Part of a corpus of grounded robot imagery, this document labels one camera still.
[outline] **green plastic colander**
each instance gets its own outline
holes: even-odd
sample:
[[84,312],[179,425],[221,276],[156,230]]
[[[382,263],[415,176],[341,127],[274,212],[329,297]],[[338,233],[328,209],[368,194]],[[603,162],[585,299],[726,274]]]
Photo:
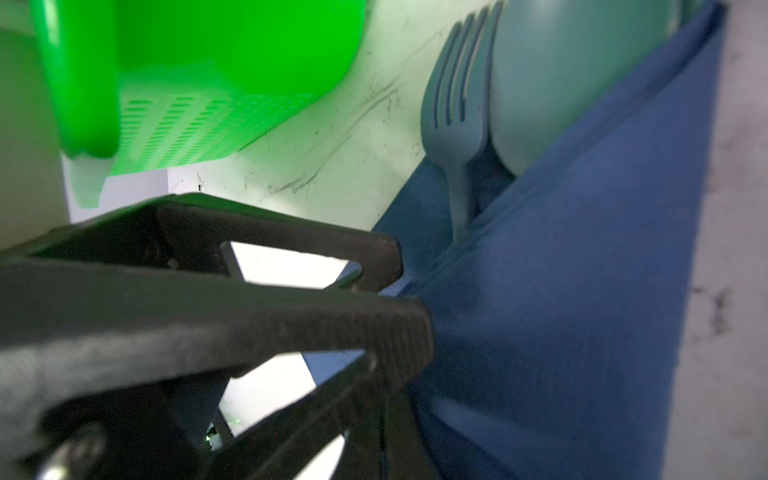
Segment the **green plastic colander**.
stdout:
[[130,174],[226,157],[331,89],[365,0],[32,0],[70,158]]

